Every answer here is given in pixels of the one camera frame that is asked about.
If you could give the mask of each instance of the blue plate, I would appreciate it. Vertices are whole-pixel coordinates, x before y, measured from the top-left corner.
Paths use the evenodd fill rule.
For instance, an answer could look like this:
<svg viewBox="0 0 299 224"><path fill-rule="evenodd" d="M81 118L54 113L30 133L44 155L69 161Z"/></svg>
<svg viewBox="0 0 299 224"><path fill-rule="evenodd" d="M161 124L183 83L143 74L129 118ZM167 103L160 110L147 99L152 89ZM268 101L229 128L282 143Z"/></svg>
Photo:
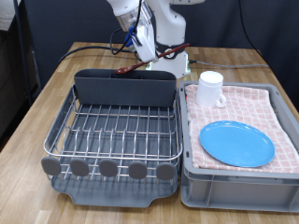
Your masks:
<svg viewBox="0 0 299 224"><path fill-rule="evenodd" d="M212 157L233 166L262 166L275 155L274 145L267 135L235 121L208 124L200 132L200 142Z"/></svg>

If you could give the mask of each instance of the mug handle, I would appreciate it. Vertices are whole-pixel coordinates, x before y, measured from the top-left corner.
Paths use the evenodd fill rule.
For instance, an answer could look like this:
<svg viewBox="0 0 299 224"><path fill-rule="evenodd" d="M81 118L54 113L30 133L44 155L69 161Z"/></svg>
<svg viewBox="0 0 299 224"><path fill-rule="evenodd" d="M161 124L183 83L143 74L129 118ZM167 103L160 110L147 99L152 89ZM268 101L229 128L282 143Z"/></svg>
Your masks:
<svg viewBox="0 0 299 224"><path fill-rule="evenodd" d="M217 107L225 107L225 105L226 105L226 98L222 94L222 91L221 91L221 101L222 101L222 103L219 100L216 102Z"/></svg>

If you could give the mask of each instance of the wire dish rack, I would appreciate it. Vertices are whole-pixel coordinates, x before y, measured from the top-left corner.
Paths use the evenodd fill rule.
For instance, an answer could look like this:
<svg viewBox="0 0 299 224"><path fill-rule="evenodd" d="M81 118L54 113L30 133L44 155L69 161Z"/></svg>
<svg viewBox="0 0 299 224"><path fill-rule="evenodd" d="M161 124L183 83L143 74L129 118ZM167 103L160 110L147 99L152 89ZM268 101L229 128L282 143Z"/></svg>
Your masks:
<svg viewBox="0 0 299 224"><path fill-rule="evenodd" d="M73 203L147 207L178 187L178 95L173 107L82 105L75 85L44 142L42 166Z"/></svg>

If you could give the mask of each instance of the metal wire grid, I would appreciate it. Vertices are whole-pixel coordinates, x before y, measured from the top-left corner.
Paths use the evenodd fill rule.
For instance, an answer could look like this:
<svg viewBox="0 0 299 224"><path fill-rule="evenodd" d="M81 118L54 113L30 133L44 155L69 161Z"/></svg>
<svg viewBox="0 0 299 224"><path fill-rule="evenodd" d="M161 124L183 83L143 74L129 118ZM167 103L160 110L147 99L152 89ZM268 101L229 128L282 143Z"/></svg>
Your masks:
<svg viewBox="0 0 299 224"><path fill-rule="evenodd" d="M79 105L74 98L61 131L50 150L45 149L58 157L62 179L72 175L69 162L76 157L88 163L90 180L101 175L98 162L104 158L118 162L117 181L129 177L132 161L146 163L147 178L156 178L159 162L178 165L182 148L176 113L175 108L169 107Z"/></svg>

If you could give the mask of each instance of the gray plastic bin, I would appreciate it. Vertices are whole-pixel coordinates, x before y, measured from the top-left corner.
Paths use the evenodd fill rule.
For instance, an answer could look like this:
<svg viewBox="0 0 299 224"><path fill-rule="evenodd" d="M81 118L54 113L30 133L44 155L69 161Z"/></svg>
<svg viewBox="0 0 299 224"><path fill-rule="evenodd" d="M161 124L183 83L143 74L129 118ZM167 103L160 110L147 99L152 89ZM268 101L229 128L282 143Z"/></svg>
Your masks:
<svg viewBox="0 0 299 224"><path fill-rule="evenodd" d="M181 200L189 207L299 212L299 174L273 174L197 169L192 166L192 153L187 121L185 87L197 81L179 85L179 100L183 134L183 166ZM269 84L224 83L268 90L278 121L299 148L299 125L278 89Z"/></svg>

